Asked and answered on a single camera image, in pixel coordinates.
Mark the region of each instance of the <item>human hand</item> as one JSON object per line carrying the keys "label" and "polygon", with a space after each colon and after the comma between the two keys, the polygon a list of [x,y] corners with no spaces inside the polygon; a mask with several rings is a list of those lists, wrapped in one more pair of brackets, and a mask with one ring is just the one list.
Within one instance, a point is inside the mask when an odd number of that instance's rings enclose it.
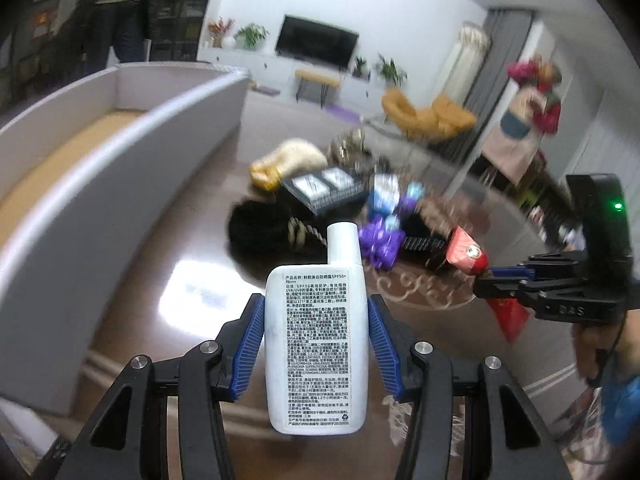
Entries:
{"label": "human hand", "polygon": [[[574,324],[575,360],[580,377],[598,375],[596,350],[608,351],[618,336],[620,325],[584,327]],[[618,370],[622,376],[640,375],[640,310],[629,310],[616,348]]]}

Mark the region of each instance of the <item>ceiling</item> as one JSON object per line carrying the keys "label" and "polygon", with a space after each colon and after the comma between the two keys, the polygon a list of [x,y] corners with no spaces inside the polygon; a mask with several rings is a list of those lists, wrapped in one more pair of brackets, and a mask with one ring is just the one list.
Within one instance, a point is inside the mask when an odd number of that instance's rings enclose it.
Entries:
{"label": "ceiling", "polygon": [[537,10],[607,91],[640,105],[640,68],[616,27],[595,0],[477,0],[487,8]]}

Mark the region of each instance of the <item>jeans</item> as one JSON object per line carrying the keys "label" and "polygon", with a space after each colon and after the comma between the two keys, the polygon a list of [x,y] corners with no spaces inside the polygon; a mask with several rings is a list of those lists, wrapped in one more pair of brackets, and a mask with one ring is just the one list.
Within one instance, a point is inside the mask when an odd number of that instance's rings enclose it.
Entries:
{"label": "jeans", "polygon": [[85,75],[103,70],[113,46],[122,63],[144,61],[144,42],[140,2],[127,0],[114,4],[95,4],[86,44]]}

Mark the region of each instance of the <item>product label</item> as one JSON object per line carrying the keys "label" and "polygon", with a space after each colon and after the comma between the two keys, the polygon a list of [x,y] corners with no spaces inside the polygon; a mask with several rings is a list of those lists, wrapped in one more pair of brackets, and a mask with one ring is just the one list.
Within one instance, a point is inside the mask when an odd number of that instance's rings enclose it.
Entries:
{"label": "product label", "polygon": [[346,272],[285,275],[292,426],[344,426],[351,415]]}
{"label": "product label", "polygon": [[309,200],[317,200],[321,196],[328,195],[331,191],[329,186],[318,177],[312,174],[296,177],[292,180],[293,185],[309,197]]}
{"label": "product label", "polygon": [[322,172],[322,177],[337,189],[343,190],[353,186],[354,180],[349,173],[345,173],[340,168],[329,168]]}

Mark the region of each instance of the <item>vase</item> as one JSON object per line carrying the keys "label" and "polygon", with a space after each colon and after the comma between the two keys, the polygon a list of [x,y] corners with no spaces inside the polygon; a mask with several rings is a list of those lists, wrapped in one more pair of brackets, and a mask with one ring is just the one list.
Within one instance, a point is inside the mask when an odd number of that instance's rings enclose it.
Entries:
{"label": "vase", "polygon": [[225,36],[222,40],[222,48],[225,50],[233,50],[236,46],[238,46],[238,42],[233,36]]}

